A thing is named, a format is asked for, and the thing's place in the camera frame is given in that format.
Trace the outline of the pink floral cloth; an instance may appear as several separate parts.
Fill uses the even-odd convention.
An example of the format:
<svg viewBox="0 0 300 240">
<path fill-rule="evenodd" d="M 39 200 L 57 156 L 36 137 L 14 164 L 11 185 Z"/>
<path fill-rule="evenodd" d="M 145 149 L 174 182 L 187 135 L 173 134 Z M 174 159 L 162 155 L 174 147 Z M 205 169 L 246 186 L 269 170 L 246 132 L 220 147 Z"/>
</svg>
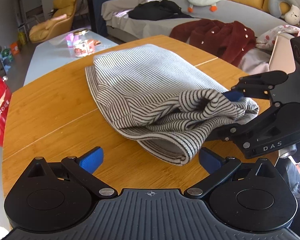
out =
<svg viewBox="0 0 300 240">
<path fill-rule="evenodd" d="M 276 37 L 280 33 L 290 34 L 293 36 L 300 35 L 300 27 L 285 24 L 279 25 L 269 31 L 266 31 L 256 39 L 255 47 L 262 50 L 272 51 L 276 41 Z"/>
</svg>

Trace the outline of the grey neck pillow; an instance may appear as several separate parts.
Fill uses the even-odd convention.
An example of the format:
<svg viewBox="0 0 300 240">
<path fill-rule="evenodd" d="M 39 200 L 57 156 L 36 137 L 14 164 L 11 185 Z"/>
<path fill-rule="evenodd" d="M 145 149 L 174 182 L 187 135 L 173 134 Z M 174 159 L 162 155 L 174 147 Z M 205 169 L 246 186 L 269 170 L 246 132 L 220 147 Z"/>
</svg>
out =
<svg viewBox="0 0 300 240">
<path fill-rule="evenodd" d="M 275 18 L 280 18 L 283 15 L 281 7 L 280 7 L 280 4 L 282 2 L 289 4 L 290 7 L 292 7 L 294 5 L 300 9 L 300 5 L 298 4 L 298 2 L 296 0 L 269 0 L 268 1 L 269 12 Z"/>
</svg>

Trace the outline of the white coffee table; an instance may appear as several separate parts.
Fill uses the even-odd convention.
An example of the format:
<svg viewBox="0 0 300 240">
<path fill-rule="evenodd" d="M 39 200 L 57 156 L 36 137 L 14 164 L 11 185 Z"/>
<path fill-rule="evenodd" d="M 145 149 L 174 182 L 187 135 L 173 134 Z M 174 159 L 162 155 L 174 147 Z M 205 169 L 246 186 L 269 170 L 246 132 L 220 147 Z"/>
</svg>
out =
<svg viewBox="0 0 300 240">
<path fill-rule="evenodd" d="M 24 85 L 78 59 L 75 56 L 74 49 L 68 46 L 72 33 L 70 31 L 36 46 L 27 70 Z"/>
</svg>

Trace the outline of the beige blanket on sofa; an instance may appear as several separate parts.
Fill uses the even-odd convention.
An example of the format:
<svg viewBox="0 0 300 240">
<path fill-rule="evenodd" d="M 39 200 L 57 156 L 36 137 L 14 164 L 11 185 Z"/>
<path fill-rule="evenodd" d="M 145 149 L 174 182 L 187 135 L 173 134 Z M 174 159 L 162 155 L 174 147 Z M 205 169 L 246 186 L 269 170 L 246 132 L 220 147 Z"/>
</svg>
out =
<svg viewBox="0 0 300 240">
<path fill-rule="evenodd" d="M 105 21 L 112 18 L 115 13 L 132 10 L 137 5 L 145 3 L 147 0 L 109 0 L 102 4 L 101 16 Z"/>
</svg>

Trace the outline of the black jacket on sofa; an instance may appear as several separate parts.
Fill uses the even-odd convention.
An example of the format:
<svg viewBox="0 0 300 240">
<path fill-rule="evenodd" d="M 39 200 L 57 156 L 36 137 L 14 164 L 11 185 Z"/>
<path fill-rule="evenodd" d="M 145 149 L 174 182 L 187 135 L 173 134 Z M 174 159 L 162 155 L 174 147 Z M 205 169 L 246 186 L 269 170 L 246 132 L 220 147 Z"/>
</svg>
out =
<svg viewBox="0 0 300 240">
<path fill-rule="evenodd" d="M 169 0 L 151 1 L 137 5 L 128 12 L 128 17 L 134 20 L 160 21 L 175 18 L 192 18 L 182 12 L 181 7 Z"/>
</svg>

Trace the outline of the white bear plush toy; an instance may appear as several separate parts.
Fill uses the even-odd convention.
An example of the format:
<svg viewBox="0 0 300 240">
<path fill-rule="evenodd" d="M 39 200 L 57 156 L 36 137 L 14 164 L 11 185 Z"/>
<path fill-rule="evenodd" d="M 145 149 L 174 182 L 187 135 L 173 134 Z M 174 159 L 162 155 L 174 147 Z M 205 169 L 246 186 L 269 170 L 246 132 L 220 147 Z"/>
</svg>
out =
<svg viewBox="0 0 300 240">
<path fill-rule="evenodd" d="M 299 7 L 291 5 L 290 11 L 284 15 L 284 20 L 290 25 L 298 25 L 300 23 Z"/>
</svg>

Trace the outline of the dark red fuzzy coat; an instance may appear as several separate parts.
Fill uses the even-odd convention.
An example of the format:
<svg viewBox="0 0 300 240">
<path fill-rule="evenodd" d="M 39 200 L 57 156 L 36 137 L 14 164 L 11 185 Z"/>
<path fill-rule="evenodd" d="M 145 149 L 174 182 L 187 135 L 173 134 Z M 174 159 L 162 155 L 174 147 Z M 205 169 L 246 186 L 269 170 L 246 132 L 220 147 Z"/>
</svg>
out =
<svg viewBox="0 0 300 240">
<path fill-rule="evenodd" d="M 238 66 L 256 44 L 255 33 L 241 22 L 201 19 L 174 27 L 170 37 Z"/>
</svg>

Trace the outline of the black white striped garment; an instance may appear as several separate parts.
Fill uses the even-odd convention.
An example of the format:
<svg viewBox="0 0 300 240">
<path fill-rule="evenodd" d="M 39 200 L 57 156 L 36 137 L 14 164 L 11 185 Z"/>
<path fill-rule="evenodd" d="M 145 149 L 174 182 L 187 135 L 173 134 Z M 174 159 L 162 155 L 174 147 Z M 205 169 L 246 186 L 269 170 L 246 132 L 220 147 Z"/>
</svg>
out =
<svg viewBox="0 0 300 240">
<path fill-rule="evenodd" d="M 259 112 L 251 98 L 153 44 L 96 55 L 85 75 L 107 123 L 173 165 L 189 163 L 213 130 L 246 124 Z"/>
</svg>

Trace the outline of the glass jar pink lid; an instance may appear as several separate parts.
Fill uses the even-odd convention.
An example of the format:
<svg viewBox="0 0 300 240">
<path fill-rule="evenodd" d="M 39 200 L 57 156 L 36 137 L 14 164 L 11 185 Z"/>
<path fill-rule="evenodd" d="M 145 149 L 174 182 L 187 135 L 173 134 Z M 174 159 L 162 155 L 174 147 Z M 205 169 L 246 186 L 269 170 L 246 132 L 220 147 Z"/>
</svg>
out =
<svg viewBox="0 0 300 240">
<path fill-rule="evenodd" d="M 72 46 L 76 57 L 85 57 L 94 52 L 94 43 L 92 39 L 88 38 L 88 33 L 88 29 L 82 29 L 74 32 Z"/>
</svg>

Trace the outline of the grey sofa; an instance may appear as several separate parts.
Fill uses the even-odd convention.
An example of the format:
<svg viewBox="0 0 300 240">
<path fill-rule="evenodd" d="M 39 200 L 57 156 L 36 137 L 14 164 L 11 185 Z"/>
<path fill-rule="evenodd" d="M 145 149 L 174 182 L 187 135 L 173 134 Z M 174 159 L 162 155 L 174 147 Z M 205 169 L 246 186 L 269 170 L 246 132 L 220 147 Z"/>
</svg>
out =
<svg viewBox="0 0 300 240">
<path fill-rule="evenodd" d="M 181 11 L 190 15 L 190 18 L 151 21 L 135 20 L 128 16 L 128 12 L 134 9 L 139 2 L 151 1 L 162 0 L 109 0 L 104 2 L 101 7 L 101 17 L 106 22 L 108 34 L 126 42 L 157 35 L 168 36 L 171 30 L 179 24 L 206 18 L 224 23 L 241 22 L 252 29 L 255 36 L 259 37 L 270 29 L 287 24 L 284 20 L 275 18 L 271 14 L 229 0 L 218 2 L 215 12 L 211 12 L 209 7 L 194 7 L 193 13 L 187 11 L 187 0 L 168 0 L 181 7 Z"/>
</svg>

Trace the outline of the yellow lounge chair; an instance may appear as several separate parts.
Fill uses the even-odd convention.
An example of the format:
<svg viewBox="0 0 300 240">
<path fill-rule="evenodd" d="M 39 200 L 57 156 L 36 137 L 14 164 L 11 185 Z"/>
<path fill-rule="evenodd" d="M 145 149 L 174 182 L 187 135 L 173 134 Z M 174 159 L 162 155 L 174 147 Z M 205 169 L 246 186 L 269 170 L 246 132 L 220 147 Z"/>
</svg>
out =
<svg viewBox="0 0 300 240">
<path fill-rule="evenodd" d="M 70 31 L 76 13 L 77 0 L 53 0 L 53 15 L 38 23 L 29 33 L 32 43 L 50 40 Z"/>
</svg>

